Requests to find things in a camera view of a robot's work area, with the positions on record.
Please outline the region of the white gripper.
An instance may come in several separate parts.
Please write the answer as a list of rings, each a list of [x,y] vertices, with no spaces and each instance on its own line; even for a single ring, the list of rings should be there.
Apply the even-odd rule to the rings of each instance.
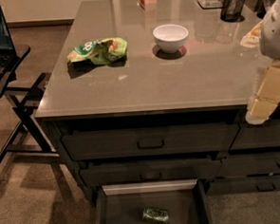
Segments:
[[[273,61],[267,68],[257,91],[257,97],[251,97],[247,105],[245,120],[257,125],[267,121],[280,102],[280,61]]]

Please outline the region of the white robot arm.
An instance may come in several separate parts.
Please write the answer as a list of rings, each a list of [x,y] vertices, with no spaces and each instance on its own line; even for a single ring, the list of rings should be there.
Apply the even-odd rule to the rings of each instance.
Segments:
[[[270,6],[264,19],[241,39],[240,45],[260,47],[261,53],[271,58],[269,67],[258,69],[245,117],[247,123],[262,124],[280,103],[280,0]]]

